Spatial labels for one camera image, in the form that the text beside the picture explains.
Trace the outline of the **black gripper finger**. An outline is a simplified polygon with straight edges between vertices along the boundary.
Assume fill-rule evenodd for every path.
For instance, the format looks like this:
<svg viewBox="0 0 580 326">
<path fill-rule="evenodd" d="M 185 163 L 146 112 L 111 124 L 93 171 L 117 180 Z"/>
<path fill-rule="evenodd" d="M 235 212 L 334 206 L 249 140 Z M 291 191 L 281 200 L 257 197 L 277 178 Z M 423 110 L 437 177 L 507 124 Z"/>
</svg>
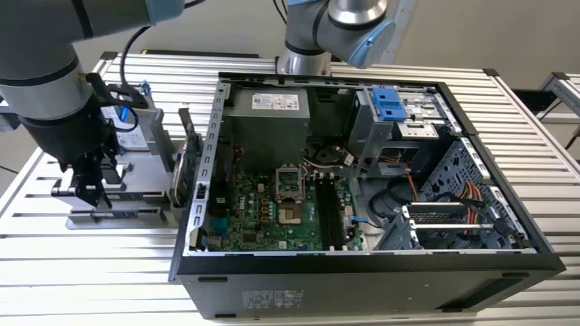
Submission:
<svg viewBox="0 0 580 326">
<path fill-rule="evenodd" d="M 119 148 L 114 131 L 109 131 L 102 143 L 102 178 L 107 185 L 119 185 L 121 177 L 117 173 L 117 160 Z"/>
<path fill-rule="evenodd" d="M 105 204 L 102 188 L 102 173 L 99 169 L 101 155 L 86 153 L 78 156 L 71 163 L 58 162 L 62 172 L 61 178 L 54 182 L 50 196 L 70 206 L 99 207 Z"/>
</svg>

